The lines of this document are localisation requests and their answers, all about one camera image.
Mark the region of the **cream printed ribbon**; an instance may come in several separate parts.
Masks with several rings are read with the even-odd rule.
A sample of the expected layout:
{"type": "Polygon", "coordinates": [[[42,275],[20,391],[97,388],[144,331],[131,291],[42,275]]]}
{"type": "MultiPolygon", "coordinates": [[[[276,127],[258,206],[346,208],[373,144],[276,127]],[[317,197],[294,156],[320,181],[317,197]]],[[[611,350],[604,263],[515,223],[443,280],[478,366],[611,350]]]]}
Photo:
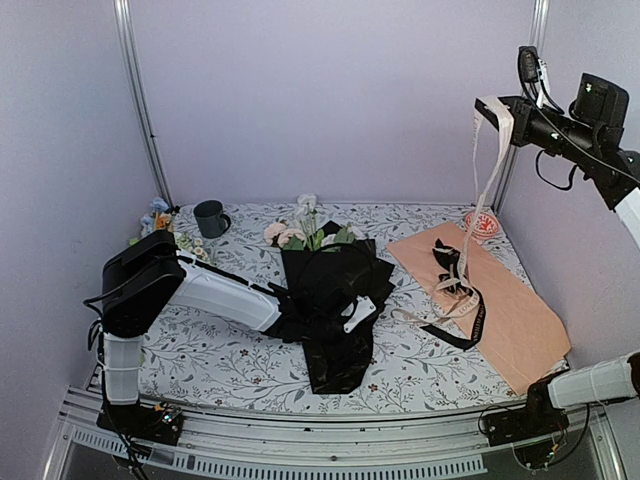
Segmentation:
{"type": "MultiPolygon", "coordinates": [[[[477,152],[477,145],[478,145],[478,138],[479,138],[479,133],[480,133],[480,129],[479,130],[475,130],[474,129],[474,125],[473,125],[473,136],[472,136],[472,166],[473,166],[473,174],[474,174],[474,186],[475,186],[475,193],[476,193],[476,202],[475,202],[475,209],[472,211],[474,213],[474,218],[473,220],[476,220],[478,218],[478,215],[482,212],[483,210],[483,206],[486,202],[486,197],[488,195],[488,193],[490,192],[495,179],[497,177],[497,175],[500,173],[500,170],[503,167],[503,164],[505,163],[505,159],[507,156],[507,150],[509,149],[509,145],[510,145],[510,140],[511,140],[511,135],[512,135],[512,131],[498,131],[498,154],[496,156],[496,161],[493,167],[493,170],[489,176],[489,179],[487,180],[483,190],[480,190],[479,188],[479,182],[478,182],[478,172],[477,172],[477,163],[476,163],[476,152],[477,152]]],[[[468,250],[469,250],[469,243],[471,240],[471,232],[467,231],[467,233],[465,234],[464,237],[464,241],[462,244],[462,249],[461,251],[465,248],[464,245],[467,244],[466,249],[466,254],[467,254],[467,263],[468,263],[468,250]]],[[[442,324],[444,322],[446,322],[447,320],[444,320],[443,317],[444,315],[440,316],[439,319],[437,320],[439,324],[442,324]]]]}

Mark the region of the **black wrapping paper sheet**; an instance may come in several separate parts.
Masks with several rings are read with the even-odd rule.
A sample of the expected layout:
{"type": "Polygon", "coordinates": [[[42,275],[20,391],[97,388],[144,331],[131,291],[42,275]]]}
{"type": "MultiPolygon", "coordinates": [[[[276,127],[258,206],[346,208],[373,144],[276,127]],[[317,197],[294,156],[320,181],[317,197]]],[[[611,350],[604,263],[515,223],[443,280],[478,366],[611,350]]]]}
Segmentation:
{"type": "Polygon", "coordinates": [[[351,393],[370,365],[373,326],[395,288],[394,265],[377,257],[373,239],[283,250],[281,257],[287,286],[268,333],[302,344],[313,393],[351,393]]]}

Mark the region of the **small white flower stem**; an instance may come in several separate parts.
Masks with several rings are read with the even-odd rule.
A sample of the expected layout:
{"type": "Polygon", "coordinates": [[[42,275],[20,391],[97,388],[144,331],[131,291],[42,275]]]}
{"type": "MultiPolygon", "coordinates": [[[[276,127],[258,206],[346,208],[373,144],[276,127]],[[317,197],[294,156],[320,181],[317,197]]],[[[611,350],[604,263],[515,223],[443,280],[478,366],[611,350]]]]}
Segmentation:
{"type": "Polygon", "coordinates": [[[317,197],[315,194],[303,193],[298,196],[295,217],[305,235],[306,245],[311,251],[315,251],[318,246],[316,240],[316,232],[318,230],[316,207],[317,197]]]}

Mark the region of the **white rose long stem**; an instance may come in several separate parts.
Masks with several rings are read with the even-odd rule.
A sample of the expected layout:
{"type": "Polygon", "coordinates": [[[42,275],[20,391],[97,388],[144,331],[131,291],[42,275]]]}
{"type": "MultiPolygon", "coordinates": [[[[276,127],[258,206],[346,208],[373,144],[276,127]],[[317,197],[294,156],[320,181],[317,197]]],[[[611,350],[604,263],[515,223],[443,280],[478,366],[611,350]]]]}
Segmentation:
{"type": "Polygon", "coordinates": [[[289,227],[284,222],[274,222],[264,230],[265,242],[280,249],[301,250],[305,247],[306,236],[298,228],[289,227]]]}

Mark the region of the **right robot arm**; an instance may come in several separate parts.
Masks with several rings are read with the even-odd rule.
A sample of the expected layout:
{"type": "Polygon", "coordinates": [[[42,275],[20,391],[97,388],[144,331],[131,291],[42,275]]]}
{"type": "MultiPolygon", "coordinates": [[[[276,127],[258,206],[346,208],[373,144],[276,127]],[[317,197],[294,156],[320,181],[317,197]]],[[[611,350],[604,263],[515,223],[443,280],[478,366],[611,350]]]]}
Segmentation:
{"type": "Polygon", "coordinates": [[[502,148],[535,146],[570,161],[602,198],[596,207],[566,206],[525,188],[526,206],[500,217],[536,275],[553,273],[576,305],[564,315],[577,369],[534,383],[517,427],[537,436],[556,410],[619,402],[639,394],[639,154],[619,147],[627,92],[584,74],[577,99],[562,114],[529,94],[476,99],[502,148]]]}

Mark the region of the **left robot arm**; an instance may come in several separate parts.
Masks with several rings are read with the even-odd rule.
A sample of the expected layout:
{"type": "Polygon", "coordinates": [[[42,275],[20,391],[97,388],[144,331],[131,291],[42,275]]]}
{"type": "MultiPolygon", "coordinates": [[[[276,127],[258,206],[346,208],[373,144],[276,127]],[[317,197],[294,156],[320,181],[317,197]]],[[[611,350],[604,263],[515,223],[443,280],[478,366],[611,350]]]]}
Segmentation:
{"type": "Polygon", "coordinates": [[[83,302],[98,316],[103,386],[111,419],[128,434],[148,426],[138,375],[145,334],[170,307],[193,308],[287,342],[351,334],[374,313],[366,293],[337,280],[311,287],[261,287],[179,249],[158,230],[112,257],[102,292],[83,302]]]}

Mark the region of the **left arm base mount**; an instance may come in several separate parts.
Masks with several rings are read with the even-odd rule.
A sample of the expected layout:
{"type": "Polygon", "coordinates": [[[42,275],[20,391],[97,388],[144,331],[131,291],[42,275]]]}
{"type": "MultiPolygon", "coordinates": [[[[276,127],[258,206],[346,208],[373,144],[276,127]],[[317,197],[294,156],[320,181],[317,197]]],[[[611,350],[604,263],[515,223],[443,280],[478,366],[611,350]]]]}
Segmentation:
{"type": "Polygon", "coordinates": [[[183,423],[182,410],[166,402],[149,407],[140,402],[118,406],[104,401],[96,425],[123,437],[176,446],[183,423]]]}

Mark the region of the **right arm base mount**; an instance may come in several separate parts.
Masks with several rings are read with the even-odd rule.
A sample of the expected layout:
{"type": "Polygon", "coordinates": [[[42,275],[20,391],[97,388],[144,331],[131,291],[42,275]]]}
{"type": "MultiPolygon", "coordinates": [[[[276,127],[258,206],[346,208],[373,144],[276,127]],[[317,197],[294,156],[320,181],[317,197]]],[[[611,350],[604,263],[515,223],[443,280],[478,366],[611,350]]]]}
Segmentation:
{"type": "Polygon", "coordinates": [[[515,459],[528,470],[547,469],[562,460],[568,427],[567,414],[547,400],[528,399],[519,408],[487,407],[478,418],[489,445],[511,444],[515,459]]]}

